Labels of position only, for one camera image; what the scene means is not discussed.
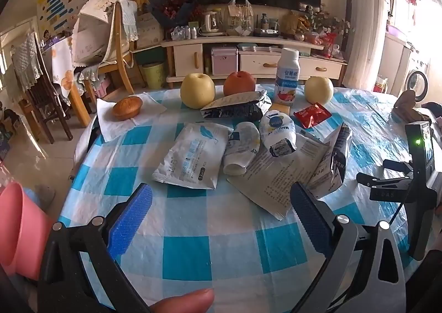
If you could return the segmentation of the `person's left hand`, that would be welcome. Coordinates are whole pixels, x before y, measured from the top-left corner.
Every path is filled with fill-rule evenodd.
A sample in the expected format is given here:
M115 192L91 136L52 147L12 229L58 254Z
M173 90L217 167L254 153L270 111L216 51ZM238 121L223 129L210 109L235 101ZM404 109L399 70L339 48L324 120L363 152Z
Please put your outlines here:
M213 303L214 290L209 288L162 299L150 310L154 313L205 313Z

